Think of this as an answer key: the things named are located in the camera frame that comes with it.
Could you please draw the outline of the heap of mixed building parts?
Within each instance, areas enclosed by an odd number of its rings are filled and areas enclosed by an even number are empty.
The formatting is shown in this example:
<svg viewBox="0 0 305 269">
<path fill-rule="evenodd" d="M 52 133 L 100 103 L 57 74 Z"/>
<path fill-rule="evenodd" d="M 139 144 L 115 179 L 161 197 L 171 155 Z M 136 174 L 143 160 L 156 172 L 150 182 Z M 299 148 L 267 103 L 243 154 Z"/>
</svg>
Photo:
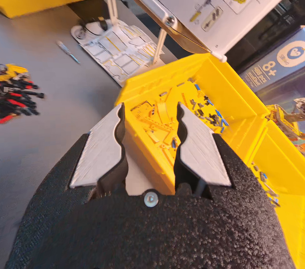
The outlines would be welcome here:
<svg viewBox="0 0 305 269">
<path fill-rule="evenodd" d="M 214 133 L 222 134 L 229 126 L 193 77 L 134 107 L 132 115 L 139 121 L 156 149 L 172 165 L 180 144 L 177 135 L 177 105 L 181 103 Z"/>
</svg>

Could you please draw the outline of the sparse grey blue building parts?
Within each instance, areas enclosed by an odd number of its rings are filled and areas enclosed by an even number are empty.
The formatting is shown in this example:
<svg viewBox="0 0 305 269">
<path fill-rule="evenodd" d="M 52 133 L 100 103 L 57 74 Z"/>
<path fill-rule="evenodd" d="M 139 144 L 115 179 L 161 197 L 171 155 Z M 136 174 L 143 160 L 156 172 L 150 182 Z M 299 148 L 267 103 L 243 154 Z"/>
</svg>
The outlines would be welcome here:
<svg viewBox="0 0 305 269">
<path fill-rule="evenodd" d="M 254 161 L 251 162 L 250 169 L 254 173 L 257 181 L 261 184 L 272 206 L 276 209 L 280 208 L 280 195 L 273 189 L 267 175 L 258 167 Z"/>
</svg>

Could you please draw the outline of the grey desk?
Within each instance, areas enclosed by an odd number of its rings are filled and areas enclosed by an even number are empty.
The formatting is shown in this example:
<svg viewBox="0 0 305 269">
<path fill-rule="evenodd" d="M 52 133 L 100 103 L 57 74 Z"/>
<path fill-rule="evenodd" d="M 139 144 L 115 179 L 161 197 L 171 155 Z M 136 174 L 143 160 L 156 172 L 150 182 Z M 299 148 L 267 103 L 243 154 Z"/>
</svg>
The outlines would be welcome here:
<svg viewBox="0 0 305 269">
<path fill-rule="evenodd" d="M 35 98 L 40 115 L 22 115 L 1 125 L 1 263 L 41 181 L 113 108 L 121 89 L 71 36 L 78 20 L 67 5 L 14 19 L 1 15 L 1 64 L 27 68 L 45 94 Z"/>
</svg>

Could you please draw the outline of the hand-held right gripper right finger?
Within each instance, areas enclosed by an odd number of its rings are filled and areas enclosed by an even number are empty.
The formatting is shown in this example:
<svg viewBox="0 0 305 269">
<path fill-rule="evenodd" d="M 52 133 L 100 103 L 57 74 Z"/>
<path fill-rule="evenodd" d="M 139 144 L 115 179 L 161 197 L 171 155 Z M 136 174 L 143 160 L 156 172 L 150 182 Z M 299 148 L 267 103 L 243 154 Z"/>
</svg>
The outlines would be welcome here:
<svg viewBox="0 0 305 269">
<path fill-rule="evenodd" d="M 177 136 L 180 144 L 174 164 L 175 186 L 187 176 L 193 187 L 204 184 L 231 187 L 231 180 L 215 142 L 215 133 L 184 104 L 177 104 Z"/>
</svg>

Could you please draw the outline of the black desk mat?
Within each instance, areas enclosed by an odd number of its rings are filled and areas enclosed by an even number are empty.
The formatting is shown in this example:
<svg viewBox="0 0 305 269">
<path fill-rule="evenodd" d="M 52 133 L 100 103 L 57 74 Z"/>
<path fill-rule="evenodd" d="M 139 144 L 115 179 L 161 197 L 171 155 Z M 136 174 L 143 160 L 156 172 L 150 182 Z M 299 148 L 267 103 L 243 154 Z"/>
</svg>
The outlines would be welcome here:
<svg viewBox="0 0 305 269">
<path fill-rule="evenodd" d="M 110 19 L 105 0 L 82 0 L 69 3 L 67 6 L 85 23 L 96 22 L 101 18 Z"/>
</svg>

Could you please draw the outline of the robot kit box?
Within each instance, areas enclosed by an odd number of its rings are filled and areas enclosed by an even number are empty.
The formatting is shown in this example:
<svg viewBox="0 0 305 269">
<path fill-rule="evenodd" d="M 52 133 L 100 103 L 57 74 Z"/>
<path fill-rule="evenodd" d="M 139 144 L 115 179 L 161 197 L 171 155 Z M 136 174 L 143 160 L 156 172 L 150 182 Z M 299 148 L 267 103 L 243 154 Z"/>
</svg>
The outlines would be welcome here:
<svg viewBox="0 0 305 269">
<path fill-rule="evenodd" d="M 270 111 L 267 118 L 305 156 L 305 27 L 240 74 Z"/>
</svg>

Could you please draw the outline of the white printed mat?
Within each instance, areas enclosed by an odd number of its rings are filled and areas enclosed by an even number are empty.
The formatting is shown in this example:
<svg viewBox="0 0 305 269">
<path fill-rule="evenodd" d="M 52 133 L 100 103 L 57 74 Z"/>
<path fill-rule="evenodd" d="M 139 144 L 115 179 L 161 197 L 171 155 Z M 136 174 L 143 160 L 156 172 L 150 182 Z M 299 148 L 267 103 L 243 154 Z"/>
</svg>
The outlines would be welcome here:
<svg viewBox="0 0 305 269">
<path fill-rule="evenodd" d="M 159 58 L 153 64 L 157 45 L 140 28 L 110 19 L 84 23 L 71 28 L 72 37 L 121 87 L 127 79 L 165 65 Z"/>
</svg>

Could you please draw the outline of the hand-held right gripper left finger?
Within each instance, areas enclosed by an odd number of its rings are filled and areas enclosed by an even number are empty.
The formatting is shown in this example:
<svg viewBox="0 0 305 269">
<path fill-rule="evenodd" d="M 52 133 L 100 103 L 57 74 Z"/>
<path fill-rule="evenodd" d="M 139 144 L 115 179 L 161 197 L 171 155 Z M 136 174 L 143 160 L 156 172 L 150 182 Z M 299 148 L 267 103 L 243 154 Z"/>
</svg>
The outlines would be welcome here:
<svg viewBox="0 0 305 269">
<path fill-rule="evenodd" d="M 125 105 L 119 103 L 90 129 L 69 187 L 115 188 L 124 183 L 128 174 L 124 136 Z"/>
</svg>

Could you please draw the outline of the pile of small building parts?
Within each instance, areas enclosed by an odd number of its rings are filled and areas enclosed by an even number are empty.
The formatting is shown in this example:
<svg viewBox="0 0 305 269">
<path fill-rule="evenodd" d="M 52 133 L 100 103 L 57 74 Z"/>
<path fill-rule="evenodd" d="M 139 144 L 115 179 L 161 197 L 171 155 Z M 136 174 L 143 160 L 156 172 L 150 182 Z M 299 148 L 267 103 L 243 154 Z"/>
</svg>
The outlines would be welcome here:
<svg viewBox="0 0 305 269">
<path fill-rule="evenodd" d="M 28 69 L 15 64 L 0 64 L 0 124 L 21 115 L 40 115 L 32 100 L 32 97 L 45 98 L 39 89 Z"/>
</svg>

